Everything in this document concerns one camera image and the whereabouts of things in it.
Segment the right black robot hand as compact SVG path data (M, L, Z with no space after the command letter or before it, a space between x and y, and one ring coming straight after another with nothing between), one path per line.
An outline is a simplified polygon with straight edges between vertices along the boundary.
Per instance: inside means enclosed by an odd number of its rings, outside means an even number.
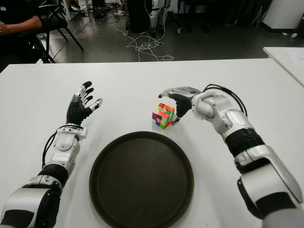
M201 91L196 88L181 86L168 88L159 94L159 98L168 97L176 102L176 114L172 120L172 125L177 124L179 120L191 109L192 99L200 93Z

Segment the bare person hand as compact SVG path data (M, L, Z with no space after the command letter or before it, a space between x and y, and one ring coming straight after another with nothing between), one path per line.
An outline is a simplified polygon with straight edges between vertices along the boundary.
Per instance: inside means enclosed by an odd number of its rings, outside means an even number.
M2 21L0 21L0 35L1 36L5 36L8 35L10 33L10 27L9 25L3 23Z

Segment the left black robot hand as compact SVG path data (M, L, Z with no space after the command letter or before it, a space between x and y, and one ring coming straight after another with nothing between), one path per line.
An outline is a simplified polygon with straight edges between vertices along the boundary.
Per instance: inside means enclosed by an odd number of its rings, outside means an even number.
M89 95L93 90L91 81L84 82L76 90L67 109L66 124L80 126L87 117L101 106L103 102L101 98L88 105L88 102L93 99L93 96Z

